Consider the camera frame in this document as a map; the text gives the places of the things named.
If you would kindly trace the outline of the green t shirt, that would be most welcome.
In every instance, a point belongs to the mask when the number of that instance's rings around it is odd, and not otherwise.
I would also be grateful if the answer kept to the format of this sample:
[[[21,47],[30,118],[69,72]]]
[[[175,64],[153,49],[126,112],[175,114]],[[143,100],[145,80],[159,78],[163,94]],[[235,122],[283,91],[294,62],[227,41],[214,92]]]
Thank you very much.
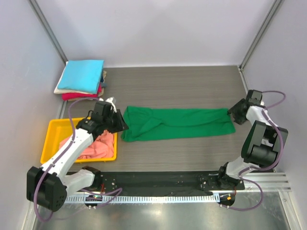
[[[123,118],[129,129],[123,131],[125,142],[177,138],[202,138],[236,132],[226,108],[153,109],[128,106]]]

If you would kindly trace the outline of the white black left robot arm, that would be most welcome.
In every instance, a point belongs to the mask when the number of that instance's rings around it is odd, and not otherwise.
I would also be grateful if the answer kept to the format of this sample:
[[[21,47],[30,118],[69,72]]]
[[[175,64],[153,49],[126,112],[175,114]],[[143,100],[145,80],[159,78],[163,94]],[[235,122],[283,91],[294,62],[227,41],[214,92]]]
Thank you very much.
[[[26,198],[32,201],[35,210],[42,206],[52,212],[58,211],[66,198],[84,188],[98,191],[102,185],[101,172],[85,166],[77,173],[68,175],[68,170],[104,131],[117,133],[128,129],[123,116],[111,97],[99,99],[90,118],[83,118],[72,126],[69,140],[39,168],[31,167],[26,176]]]

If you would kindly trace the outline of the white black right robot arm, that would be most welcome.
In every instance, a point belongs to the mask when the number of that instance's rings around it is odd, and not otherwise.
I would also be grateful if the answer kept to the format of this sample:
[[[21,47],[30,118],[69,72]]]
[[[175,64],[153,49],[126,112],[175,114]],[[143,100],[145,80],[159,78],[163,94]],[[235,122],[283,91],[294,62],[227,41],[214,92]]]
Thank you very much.
[[[243,176],[252,171],[268,171],[280,161],[288,136],[288,130],[278,126],[268,115],[263,102],[265,92],[249,90],[228,114],[234,122],[242,125],[251,123],[251,129],[236,160],[220,167],[216,184],[219,188],[233,189],[243,182]]]

